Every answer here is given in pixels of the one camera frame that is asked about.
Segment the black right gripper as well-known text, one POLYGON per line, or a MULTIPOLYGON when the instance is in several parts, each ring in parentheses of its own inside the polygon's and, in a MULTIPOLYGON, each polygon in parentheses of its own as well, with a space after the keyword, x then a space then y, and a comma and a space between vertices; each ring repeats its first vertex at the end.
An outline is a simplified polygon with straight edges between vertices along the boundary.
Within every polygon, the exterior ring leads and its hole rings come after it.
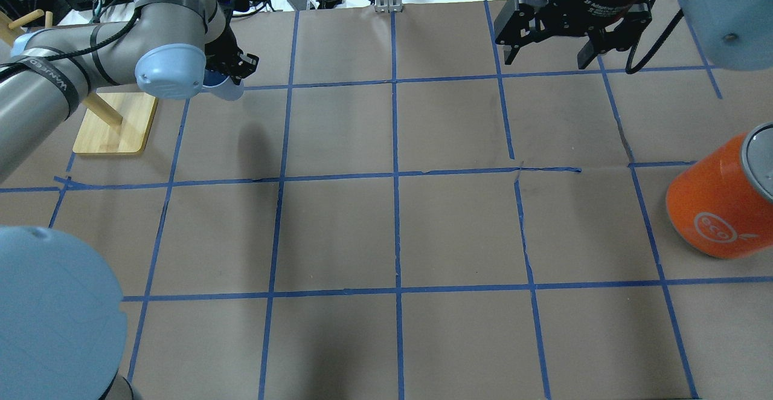
POLYGON ((530 43, 587 36, 577 53, 577 67, 583 70, 608 51, 630 50, 651 20, 649 0, 506 0, 495 17, 494 34, 505 66, 530 43))

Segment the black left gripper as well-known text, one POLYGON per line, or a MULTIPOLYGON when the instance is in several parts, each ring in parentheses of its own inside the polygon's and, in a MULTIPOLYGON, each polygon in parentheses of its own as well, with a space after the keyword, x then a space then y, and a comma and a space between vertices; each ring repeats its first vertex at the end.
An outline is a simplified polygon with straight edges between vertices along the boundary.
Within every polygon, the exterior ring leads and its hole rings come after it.
POLYGON ((248 78, 257 71, 260 58, 244 53, 233 29, 226 24, 220 36, 205 45, 205 69, 224 75, 234 83, 248 78))

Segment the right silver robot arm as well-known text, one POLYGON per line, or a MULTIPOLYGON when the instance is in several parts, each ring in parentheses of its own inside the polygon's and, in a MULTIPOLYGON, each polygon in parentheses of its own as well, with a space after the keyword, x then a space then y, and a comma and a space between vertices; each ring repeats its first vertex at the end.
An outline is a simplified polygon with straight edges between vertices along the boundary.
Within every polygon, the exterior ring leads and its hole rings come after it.
POLYGON ((2 398, 107 351, 147 399, 688 393, 616 122, 666 73, 495 78, 499 2, 238 19, 267 86, 163 101, 144 154, 57 152, 2 220, 91 246, 2 267, 2 398))

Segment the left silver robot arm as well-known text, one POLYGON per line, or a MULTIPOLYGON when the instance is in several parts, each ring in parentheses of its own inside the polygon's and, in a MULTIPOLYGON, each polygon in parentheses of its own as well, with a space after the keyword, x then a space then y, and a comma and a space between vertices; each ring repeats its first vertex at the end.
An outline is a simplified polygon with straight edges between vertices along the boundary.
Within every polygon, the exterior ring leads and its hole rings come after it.
POLYGON ((241 86, 259 58, 241 50, 219 0, 134 0, 127 22, 53 28, 14 40, 2 64, 2 179, 100 87, 186 100, 241 86))

